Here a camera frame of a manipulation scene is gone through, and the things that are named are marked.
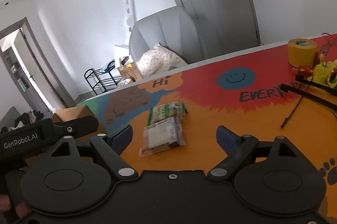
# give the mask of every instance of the plastic bag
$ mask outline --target plastic bag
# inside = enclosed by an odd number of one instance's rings
[[[143,146],[139,156],[144,157],[183,145],[185,142],[180,119],[178,116],[170,117],[144,128]]]
[[[330,80],[331,80],[332,71],[336,67],[337,67],[337,60],[334,61],[333,63],[331,63],[329,65],[329,67],[325,67],[323,64],[316,65],[315,68],[314,68],[313,76],[308,78],[308,80],[310,80],[310,81],[312,80],[314,83],[319,83],[319,84],[322,84],[322,85],[325,85],[325,86],[329,86],[331,88],[335,88],[337,86],[337,77],[332,82],[330,82]],[[321,93],[328,94],[328,92],[326,92],[326,91],[324,91],[320,88],[317,88],[317,87],[314,87],[314,86],[310,86],[310,87],[319,91],[319,92],[321,92]]]

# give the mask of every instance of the yellow tape roll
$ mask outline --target yellow tape roll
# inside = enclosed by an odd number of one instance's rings
[[[316,64],[317,43],[307,39],[293,39],[288,43],[289,63],[294,67],[313,68]]]

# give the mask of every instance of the white pillow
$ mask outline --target white pillow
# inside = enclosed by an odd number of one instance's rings
[[[143,78],[187,65],[176,53],[158,43],[143,54],[137,67]]]

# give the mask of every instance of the finger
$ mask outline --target finger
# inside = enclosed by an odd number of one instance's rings
[[[24,202],[17,205],[15,207],[15,211],[16,211],[17,216],[20,217],[20,218],[25,217],[29,213],[29,211],[26,207],[26,204]]]
[[[0,212],[7,212],[11,208],[11,201],[8,195],[0,195]]]

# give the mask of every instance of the orange cloud drawing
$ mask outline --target orange cloud drawing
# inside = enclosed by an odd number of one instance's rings
[[[156,80],[148,81],[138,85],[139,89],[146,89],[148,93],[155,93],[159,90],[174,90],[183,84],[182,73],[176,73]]]

